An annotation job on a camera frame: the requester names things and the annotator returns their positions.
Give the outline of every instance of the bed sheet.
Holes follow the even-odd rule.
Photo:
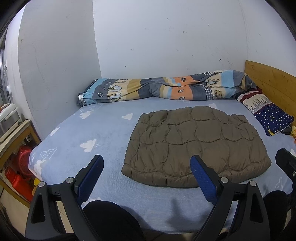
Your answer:
[[[272,161],[264,174],[253,179],[262,195],[273,190],[292,191],[292,182],[276,165],[275,155],[280,148],[295,151],[294,139],[281,133],[266,136],[253,114],[234,99],[180,101],[151,97],[84,106],[59,124],[33,150],[29,168],[47,184],[56,184],[67,177],[74,177],[94,155],[100,154],[104,158],[104,170],[88,202],[105,200],[117,203],[145,229],[167,233],[196,231],[202,227],[213,207],[200,188],[148,186],[122,175],[121,168],[130,135],[142,113],[197,105],[210,106],[229,115],[244,115],[257,129]],[[233,203],[226,227],[231,225],[235,207]]]

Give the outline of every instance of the navy star-patterned pillow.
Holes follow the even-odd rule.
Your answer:
[[[294,121],[293,116],[284,112],[259,91],[250,91],[237,98],[256,117],[267,136],[281,132]]]

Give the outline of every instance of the tiled floor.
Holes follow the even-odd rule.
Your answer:
[[[25,234],[25,227],[29,208],[14,199],[8,192],[3,191],[0,202],[6,209],[7,215],[12,225],[21,233]],[[73,233],[69,220],[62,202],[58,202],[61,219],[68,233]],[[291,211],[287,215],[287,223],[291,219]],[[144,230],[144,235],[147,241],[191,241],[196,233],[190,234],[162,234],[150,230]]]

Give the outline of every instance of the silver bolt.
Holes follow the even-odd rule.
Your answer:
[[[66,179],[66,183],[72,183],[74,181],[74,178],[69,177]]]
[[[45,182],[40,182],[39,184],[38,184],[38,187],[43,187],[45,185]]]
[[[227,177],[221,177],[221,182],[223,183],[228,183],[228,178]]]
[[[255,186],[257,185],[257,183],[256,183],[255,181],[250,181],[250,185],[251,185],[252,187],[255,187]]]

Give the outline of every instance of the headboard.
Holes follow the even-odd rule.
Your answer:
[[[260,87],[274,104],[296,120],[296,77],[270,67],[247,60],[244,71]]]

